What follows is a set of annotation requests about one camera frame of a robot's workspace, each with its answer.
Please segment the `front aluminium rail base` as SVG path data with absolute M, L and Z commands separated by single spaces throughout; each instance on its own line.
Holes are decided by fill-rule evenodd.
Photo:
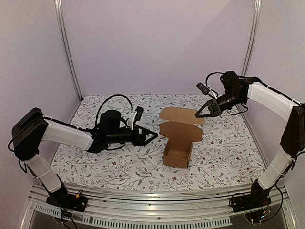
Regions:
M 250 223 L 234 212 L 232 195 L 247 194 L 249 185 L 191 191 L 128 191 L 83 187 L 88 203 L 73 212 L 80 229 L 296 229 L 298 224 L 284 186 L 270 192 L 262 223 Z

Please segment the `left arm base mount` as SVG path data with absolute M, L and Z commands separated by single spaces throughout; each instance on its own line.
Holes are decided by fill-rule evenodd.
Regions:
M 83 190 L 71 194 L 66 187 L 61 187 L 59 190 L 49 193 L 46 203 L 69 210 L 85 212 L 88 198 L 83 195 Z

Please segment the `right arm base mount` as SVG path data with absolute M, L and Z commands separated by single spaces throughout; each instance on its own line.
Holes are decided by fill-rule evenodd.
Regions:
M 270 189 L 252 187 L 250 194 L 235 193 L 229 199 L 229 206 L 233 212 L 247 211 L 271 204 Z

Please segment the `right aluminium frame post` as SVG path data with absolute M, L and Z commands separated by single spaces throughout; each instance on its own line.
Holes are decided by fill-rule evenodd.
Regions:
M 262 0 L 255 0 L 254 1 L 254 10 L 252 16 L 252 22 L 250 27 L 249 39 L 248 44 L 245 52 L 244 62 L 241 70 L 241 75 L 246 76 L 248 73 L 248 69 L 250 66 L 251 58 L 254 51 L 255 39 L 258 31 L 260 14 L 262 8 Z

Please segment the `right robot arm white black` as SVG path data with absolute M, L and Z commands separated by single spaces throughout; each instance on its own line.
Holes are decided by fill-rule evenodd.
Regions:
M 264 193 L 305 154 L 305 104 L 268 86 L 257 76 L 235 71 L 213 72 L 196 87 L 208 97 L 196 118 L 244 115 L 267 163 L 246 198 L 250 208 L 264 202 Z

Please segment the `left aluminium frame post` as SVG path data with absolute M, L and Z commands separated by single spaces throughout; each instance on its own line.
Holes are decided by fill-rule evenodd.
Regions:
M 76 70 L 75 70 L 74 63 L 73 63 L 73 58 L 72 58 L 71 49 L 70 49 L 69 40 L 68 40 L 68 34 L 67 34 L 66 26 L 65 26 L 62 1 L 55 0 L 54 5 L 55 5 L 56 17 L 57 17 L 57 22 L 58 22 L 58 26 L 59 26 L 60 36 L 61 36 L 61 42 L 62 42 L 68 70 L 70 73 L 71 82 L 72 82 L 73 88 L 75 90 L 76 96 L 77 96 L 78 100 L 81 102 L 83 100 L 83 94 L 81 92 L 80 83 L 77 78 Z

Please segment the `aluminium frame post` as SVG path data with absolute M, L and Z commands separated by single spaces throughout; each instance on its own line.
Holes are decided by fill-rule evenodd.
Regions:
M 255 39 L 258 31 L 260 14 L 262 8 L 262 0 L 255 0 L 254 1 L 254 10 L 252 16 L 252 22 L 250 27 L 249 39 L 248 44 L 245 52 L 244 62 L 241 70 L 241 75 L 246 76 L 248 73 L 248 69 L 250 66 L 251 58 L 254 51 Z
M 83 94 L 81 92 L 80 83 L 77 78 L 76 70 L 75 70 L 74 63 L 73 63 L 73 58 L 72 58 L 71 49 L 70 49 L 69 40 L 68 40 L 68 34 L 67 34 L 66 26 L 65 26 L 62 1 L 55 0 L 54 5 L 55 5 L 56 17 L 57 17 L 57 22 L 58 22 L 58 26 L 59 26 L 60 36 L 61 36 L 61 42 L 62 42 L 68 70 L 70 73 L 71 82 L 72 82 L 73 88 L 75 90 L 76 96 L 77 96 L 78 100 L 81 102 L 83 100 Z

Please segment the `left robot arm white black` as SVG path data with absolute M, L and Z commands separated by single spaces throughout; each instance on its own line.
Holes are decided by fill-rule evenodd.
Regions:
M 52 193 L 52 199 L 60 207 L 67 207 L 71 197 L 45 158 L 40 156 L 41 142 L 73 146 L 94 154 L 108 150 L 110 144 L 146 146 L 158 135 L 136 124 L 142 114 L 143 109 L 137 107 L 124 120 L 119 111 L 108 110 L 99 116 L 99 122 L 92 129 L 82 129 L 45 116 L 41 109 L 35 107 L 12 128 L 8 149 L 19 161 L 24 162 L 24 171 L 30 170 L 46 190 Z

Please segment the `brown cardboard box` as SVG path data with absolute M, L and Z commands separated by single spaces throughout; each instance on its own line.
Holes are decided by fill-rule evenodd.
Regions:
M 194 109 L 180 107 L 166 107 L 160 112 L 159 117 L 165 121 L 159 124 L 160 135 L 168 139 L 163 152 L 164 165 L 189 167 L 193 143 L 203 138 L 198 125 L 203 125 L 204 119 L 195 117 L 195 113 Z

